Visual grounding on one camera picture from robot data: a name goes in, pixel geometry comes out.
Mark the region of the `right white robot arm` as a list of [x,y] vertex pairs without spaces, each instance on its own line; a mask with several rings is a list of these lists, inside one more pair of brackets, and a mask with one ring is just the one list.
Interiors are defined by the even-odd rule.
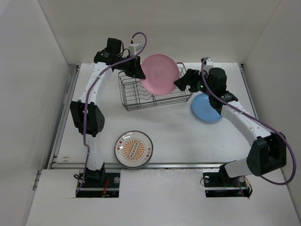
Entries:
[[201,91],[208,95],[210,106],[231,122],[251,147],[247,157],[220,166],[218,180],[225,186],[242,176],[261,177],[284,167],[287,162],[283,134],[272,132],[253,119],[238,98],[227,90],[226,83],[227,76],[222,68],[211,68],[205,75],[188,69],[183,77],[174,82],[180,90],[189,86],[190,92]]

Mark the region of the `white plate orange sunburst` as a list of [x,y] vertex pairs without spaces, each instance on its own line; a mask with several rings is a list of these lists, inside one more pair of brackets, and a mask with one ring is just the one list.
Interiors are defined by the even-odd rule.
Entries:
[[128,169],[139,169],[146,165],[153,154],[151,138],[137,130],[122,134],[114,146],[114,155],[119,164]]

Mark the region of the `grey wire dish rack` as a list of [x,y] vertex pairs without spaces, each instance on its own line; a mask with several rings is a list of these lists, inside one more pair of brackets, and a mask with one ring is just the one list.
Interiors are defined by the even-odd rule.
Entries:
[[164,96],[151,94],[139,79],[130,78],[124,72],[118,73],[118,79],[121,103],[128,111],[183,103],[189,101],[192,96],[188,88],[184,91],[176,88]]

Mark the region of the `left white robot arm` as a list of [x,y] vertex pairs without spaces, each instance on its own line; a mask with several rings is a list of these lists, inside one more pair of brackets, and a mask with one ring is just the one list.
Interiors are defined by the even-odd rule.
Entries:
[[146,43],[131,41],[128,55],[124,56],[121,40],[108,38],[106,47],[94,56],[90,79],[77,101],[71,101],[70,111],[75,128],[83,136],[83,145],[87,155],[82,176],[79,180],[99,187],[105,182],[105,166],[96,137],[104,129],[105,117],[100,110],[100,97],[104,87],[115,70],[124,72],[131,78],[145,79],[141,68],[139,54]]

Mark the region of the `blue plate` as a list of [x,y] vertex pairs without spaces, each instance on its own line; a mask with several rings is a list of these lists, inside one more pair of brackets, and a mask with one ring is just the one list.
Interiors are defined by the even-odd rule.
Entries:
[[192,100],[191,108],[195,116],[203,121],[217,122],[222,119],[222,116],[211,107],[206,94],[196,95]]

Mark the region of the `pink plate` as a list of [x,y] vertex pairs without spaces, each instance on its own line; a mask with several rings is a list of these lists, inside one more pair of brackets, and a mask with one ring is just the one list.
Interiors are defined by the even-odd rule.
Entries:
[[141,64],[145,79],[143,87],[153,95],[168,95],[176,89],[174,82],[180,78],[177,63],[168,55],[154,54]]

